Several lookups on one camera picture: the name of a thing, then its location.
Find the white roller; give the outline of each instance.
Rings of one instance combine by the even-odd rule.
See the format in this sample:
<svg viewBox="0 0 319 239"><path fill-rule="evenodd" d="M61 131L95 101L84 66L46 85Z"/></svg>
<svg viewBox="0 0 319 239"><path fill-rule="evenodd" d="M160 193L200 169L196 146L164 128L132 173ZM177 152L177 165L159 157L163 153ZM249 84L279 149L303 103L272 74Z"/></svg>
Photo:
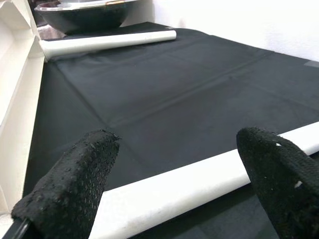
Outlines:
<svg viewBox="0 0 319 239"><path fill-rule="evenodd" d="M319 122L281 136L310 155ZM241 186L249 178L237 150L104 192L90 239L126 239Z"/></svg>
<svg viewBox="0 0 319 239"><path fill-rule="evenodd" d="M147 44L176 39L176 31L157 31L115 36L98 36L79 39L40 41L40 45L48 61L51 57L65 54L98 51L123 46Z"/></svg>

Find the black cloth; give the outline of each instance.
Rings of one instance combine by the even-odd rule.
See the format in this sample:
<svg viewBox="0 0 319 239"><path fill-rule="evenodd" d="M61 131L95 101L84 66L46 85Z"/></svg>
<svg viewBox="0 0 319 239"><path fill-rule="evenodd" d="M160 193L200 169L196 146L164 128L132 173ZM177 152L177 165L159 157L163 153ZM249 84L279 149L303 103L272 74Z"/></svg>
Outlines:
<svg viewBox="0 0 319 239"><path fill-rule="evenodd" d="M117 139L103 130L86 134L14 206L12 217L30 220L44 239L87 239L119 151Z"/></svg>
<svg viewBox="0 0 319 239"><path fill-rule="evenodd" d="M122 33L165 29L145 23ZM176 29L177 40L52 59L43 68L24 193L83 133L122 138L106 190L236 148L237 132L319 120L308 60ZM277 238L250 186L136 238Z"/></svg>
<svg viewBox="0 0 319 239"><path fill-rule="evenodd" d="M282 239L319 238L319 162L289 140L257 128L237 134L251 184Z"/></svg>

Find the white tube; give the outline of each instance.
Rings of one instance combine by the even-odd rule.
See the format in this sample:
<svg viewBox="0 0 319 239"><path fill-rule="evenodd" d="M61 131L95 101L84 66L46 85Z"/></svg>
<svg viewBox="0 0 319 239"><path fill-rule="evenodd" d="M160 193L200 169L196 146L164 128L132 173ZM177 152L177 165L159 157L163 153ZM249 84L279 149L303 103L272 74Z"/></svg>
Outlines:
<svg viewBox="0 0 319 239"><path fill-rule="evenodd" d="M319 151L318 134L319 122L281 136L312 154ZM235 149L104 192L89 238L129 238L249 182Z"/></svg>
<svg viewBox="0 0 319 239"><path fill-rule="evenodd" d="M157 31L146 33L135 33L115 36L98 36L79 39L45 41L41 40L40 45L48 61L54 56L65 54L98 51L123 46L147 44L159 41L176 39L176 31Z"/></svg>

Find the white wall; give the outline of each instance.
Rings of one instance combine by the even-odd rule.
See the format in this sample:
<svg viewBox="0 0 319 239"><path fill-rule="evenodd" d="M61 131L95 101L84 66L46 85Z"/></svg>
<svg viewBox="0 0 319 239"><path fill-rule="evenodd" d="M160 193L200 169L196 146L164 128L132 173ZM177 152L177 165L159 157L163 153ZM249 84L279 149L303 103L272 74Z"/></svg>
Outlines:
<svg viewBox="0 0 319 239"><path fill-rule="evenodd" d="M140 0L126 24L153 21L319 61L316 0Z"/></svg>

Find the black foam pad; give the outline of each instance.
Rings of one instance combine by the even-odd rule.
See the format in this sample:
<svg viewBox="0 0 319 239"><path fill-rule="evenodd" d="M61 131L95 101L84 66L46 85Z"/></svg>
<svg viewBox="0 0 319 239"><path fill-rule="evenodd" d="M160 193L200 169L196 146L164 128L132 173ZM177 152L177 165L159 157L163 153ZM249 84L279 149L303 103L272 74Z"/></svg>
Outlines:
<svg viewBox="0 0 319 239"><path fill-rule="evenodd" d="M289 140L257 128L239 131L237 147L279 237L319 238L319 164Z"/></svg>
<svg viewBox="0 0 319 239"><path fill-rule="evenodd" d="M86 134L15 205L12 217L30 220L44 238L87 239L119 151L117 140L103 130Z"/></svg>

